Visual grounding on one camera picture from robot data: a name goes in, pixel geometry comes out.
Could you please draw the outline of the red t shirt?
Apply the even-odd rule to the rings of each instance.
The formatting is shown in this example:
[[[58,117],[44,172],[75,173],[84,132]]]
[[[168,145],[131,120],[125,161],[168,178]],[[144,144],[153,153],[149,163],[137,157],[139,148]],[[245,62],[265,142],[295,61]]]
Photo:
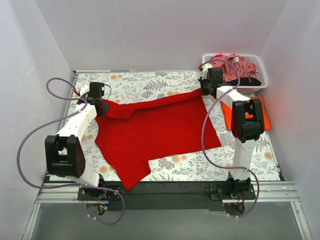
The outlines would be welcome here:
[[[205,120],[200,89],[151,101],[106,104],[107,113],[95,119],[95,143],[127,191],[151,173],[150,160],[221,147],[212,123]]]

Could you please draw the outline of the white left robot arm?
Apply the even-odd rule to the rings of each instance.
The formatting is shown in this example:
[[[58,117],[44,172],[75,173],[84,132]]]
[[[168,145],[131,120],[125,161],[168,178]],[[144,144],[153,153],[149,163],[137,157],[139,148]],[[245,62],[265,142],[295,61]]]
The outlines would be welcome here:
[[[81,140],[90,123],[97,117],[103,117],[109,110],[110,106],[103,100],[105,86],[101,82],[82,86],[78,91],[81,100],[76,103],[75,115],[56,135],[49,135],[44,141],[48,173],[90,187],[83,192],[95,200],[105,198],[107,191],[102,175],[86,166]]]

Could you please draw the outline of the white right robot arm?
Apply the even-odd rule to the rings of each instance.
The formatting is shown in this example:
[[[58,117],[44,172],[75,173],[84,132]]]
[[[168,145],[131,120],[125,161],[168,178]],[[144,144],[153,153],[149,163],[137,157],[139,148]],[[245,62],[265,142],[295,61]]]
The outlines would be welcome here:
[[[217,199],[224,196],[237,199],[254,191],[250,166],[256,142],[265,131],[262,102],[246,97],[234,86],[224,83],[222,69],[209,63],[202,66],[199,82],[204,96],[211,95],[217,103],[231,108],[231,132],[235,138],[233,163],[225,168],[229,170],[227,180],[220,186],[210,187],[209,191]]]

